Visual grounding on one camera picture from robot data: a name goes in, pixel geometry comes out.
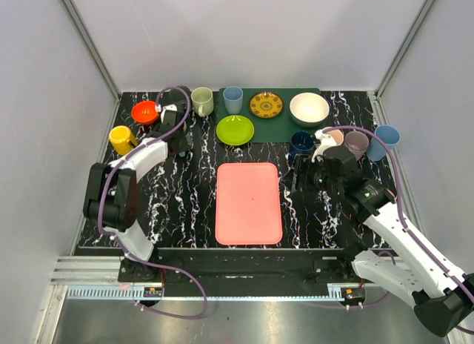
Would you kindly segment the light green mug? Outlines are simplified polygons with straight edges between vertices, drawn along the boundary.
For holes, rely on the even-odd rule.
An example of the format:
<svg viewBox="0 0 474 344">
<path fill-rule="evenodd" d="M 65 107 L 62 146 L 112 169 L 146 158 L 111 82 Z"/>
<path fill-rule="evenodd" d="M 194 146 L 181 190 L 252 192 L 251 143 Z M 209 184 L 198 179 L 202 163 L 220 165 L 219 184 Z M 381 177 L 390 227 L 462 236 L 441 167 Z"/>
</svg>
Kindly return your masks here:
<svg viewBox="0 0 474 344">
<path fill-rule="evenodd" d="M 207 87 L 198 87 L 191 93 L 194 111 L 200 116 L 210 115 L 214 110 L 213 92 Z"/>
</svg>

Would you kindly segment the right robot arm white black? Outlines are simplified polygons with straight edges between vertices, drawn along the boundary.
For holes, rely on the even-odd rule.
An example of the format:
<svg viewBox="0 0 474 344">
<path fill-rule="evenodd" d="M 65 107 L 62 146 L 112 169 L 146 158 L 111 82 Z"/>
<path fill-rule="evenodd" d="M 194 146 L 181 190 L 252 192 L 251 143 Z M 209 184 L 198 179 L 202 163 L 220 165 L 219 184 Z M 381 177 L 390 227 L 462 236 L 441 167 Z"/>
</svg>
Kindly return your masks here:
<svg viewBox="0 0 474 344">
<path fill-rule="evenodd" d="M 354 245 L 336 263 L 345 282 L 369 280 L 403 300 L 421 324 L 447 336 L 473 312 L 473 275 L 448 260 L 407 218 L 387 188 L 363 176 L 355 156 L 344 146 L 294 159 L 293 187 L 325 191 L 346 214 L 388 242 L 406 267 L 382 262 L 374 252 Z"/>
</svg>

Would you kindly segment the grey mug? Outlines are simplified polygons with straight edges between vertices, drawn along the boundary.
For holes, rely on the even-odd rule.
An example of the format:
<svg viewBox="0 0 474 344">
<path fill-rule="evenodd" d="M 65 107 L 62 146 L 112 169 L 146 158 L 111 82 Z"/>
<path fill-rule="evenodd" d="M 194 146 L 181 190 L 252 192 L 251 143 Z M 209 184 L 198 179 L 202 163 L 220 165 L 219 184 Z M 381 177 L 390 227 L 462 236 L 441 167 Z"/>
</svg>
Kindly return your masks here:
<svg viewBox="0 0 474 344">
<path fill-rule="evenodd" d="M 187 109 L 186 97 L 190 99 L 191 91 L 187 86 L 179 85 L 178 88 L 183 90 L 172 89 L 169 92 L 170 104 L 173 104 L 177 107 L 177 110 L 181 113 L 185 112 Z"/>
</svg>

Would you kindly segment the purple mug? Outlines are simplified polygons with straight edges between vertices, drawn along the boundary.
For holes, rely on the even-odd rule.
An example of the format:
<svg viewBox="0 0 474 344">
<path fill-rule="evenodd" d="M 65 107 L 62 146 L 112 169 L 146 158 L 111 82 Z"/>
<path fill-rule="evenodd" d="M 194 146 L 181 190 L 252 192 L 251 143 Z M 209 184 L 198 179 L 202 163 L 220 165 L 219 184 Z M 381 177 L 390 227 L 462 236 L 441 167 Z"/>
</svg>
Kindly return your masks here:
<svg viewBox="0 0 474 344">
<path fill-rule="evenodd" d="M 370 140 L 364 133 L 352 130 L 345 135 L 344 145 L 359 160 L 366 153 Z"/>
</svg>

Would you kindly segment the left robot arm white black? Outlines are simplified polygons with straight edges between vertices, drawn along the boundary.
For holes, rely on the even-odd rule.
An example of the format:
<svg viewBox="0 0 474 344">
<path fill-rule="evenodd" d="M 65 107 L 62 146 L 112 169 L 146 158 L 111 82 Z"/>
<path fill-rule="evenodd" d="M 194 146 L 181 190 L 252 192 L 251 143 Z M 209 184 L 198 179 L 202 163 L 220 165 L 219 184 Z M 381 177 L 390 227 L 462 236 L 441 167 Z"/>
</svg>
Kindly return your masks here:
<svg viewBox="0 0 474 344">
<path fill-rule="evenodd" d="M 158 128 L 131 151 L 113 162 L 91 166 L 83 206 L 84 217 L 136 262 L 134 273 L 145 282 L 159 275 L 160 264 L 151 258 L 153 244 L 138 223 L 138 182 L 172 155 L 190 149 L 186 133 L 190 110 L 181 112 L 168 105 L 162 112 Z"/>
</svg>

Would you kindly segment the navy blue mug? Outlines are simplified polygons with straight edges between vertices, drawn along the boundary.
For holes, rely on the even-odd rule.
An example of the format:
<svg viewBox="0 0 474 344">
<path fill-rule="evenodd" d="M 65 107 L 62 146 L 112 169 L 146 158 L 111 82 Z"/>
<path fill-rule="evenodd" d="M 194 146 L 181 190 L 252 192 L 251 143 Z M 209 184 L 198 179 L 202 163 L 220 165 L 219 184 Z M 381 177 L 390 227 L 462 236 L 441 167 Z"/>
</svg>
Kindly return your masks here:
<svg viewBox="0 0 474 344">
<path fill-rule="evenodd" d="M 315 150 L 313 136 L 303 130 L 295 132 L 290 138 L 289 159 L 294 159 L 297 154 L 312 155 Z"/>
</svg>

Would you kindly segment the pink mug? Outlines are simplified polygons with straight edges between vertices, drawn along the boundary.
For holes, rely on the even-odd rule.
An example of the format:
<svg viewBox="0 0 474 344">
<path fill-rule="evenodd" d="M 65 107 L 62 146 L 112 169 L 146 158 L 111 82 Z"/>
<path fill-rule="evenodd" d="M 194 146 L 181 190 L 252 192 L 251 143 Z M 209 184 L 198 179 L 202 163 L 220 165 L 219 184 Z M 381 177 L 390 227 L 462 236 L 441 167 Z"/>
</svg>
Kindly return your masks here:
<svg viewBox="0 0 474 344">
<path fill-rule="evenodd" d="M 329 129 L 330 127 L 323 129 L 323 139 L 321 143 L 329 147 L 342 145 L 344 142 L 344 133 L 337 129 L 331 131 L 329 131 Z"/>
</svg>

